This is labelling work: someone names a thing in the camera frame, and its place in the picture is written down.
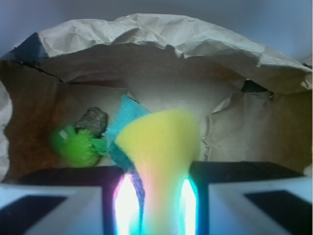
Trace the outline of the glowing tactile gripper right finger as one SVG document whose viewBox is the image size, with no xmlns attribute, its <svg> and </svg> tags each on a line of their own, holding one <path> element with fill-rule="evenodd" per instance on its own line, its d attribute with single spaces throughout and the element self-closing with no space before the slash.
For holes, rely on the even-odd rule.
<svg viewBox="0 0 313 235">
<path fill-rule="evenodd" d="M 193 162 L 183 189 L 188 235 L 310 235 L 310 176 L 271 162 Z"/>
</svg>

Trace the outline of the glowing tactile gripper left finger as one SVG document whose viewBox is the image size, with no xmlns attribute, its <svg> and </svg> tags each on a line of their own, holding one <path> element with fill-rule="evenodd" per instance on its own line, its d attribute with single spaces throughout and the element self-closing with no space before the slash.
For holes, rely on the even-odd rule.
<svg viewBox="0 0 313 235">
<path fill-rule="evenodd" d="M 1 184 L 0 232 L 135 235 L 135 188 L 117 166 L 39 170 Z"/>
</svg>

